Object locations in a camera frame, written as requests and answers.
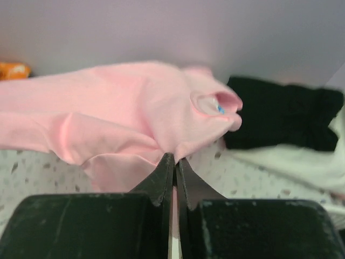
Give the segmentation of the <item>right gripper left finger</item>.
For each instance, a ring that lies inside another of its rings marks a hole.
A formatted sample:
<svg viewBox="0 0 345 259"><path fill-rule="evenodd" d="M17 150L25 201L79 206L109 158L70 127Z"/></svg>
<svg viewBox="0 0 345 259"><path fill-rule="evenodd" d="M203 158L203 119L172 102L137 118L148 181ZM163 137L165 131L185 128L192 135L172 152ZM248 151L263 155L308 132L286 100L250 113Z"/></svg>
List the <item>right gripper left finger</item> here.
<svg viewBox="0 0 345 259"><path fill-rule="evenodd" d="M1 258L168 258L174 156L127 193L34 195L14 210Z"/></svg>

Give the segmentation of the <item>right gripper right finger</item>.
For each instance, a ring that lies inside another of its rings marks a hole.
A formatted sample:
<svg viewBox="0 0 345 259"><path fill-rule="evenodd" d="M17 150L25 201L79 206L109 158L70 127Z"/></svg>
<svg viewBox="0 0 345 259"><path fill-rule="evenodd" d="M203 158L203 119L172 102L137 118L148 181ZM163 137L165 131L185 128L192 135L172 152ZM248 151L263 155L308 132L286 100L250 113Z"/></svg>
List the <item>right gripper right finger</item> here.
<svg viewBox="0 0 345 259"><path fill-rule="evenodd" d="M176 166L183 258L344 258L329 214L311 200L227 199Z"/></svg>

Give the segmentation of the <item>pink t-shirt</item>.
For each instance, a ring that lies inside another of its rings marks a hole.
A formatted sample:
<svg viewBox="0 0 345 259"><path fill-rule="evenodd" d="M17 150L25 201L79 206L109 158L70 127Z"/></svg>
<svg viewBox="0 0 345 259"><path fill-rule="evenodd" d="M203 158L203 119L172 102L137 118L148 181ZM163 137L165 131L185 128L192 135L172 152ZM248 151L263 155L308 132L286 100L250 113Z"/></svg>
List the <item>pink t-shirt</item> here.
<svg viewBox="0 0 345 259"><path fill-rule="evenodd" d="M205 67L98 66L1 82L1 147L53 152L96 190L126 192L242 124L242 100Z"/></svg>

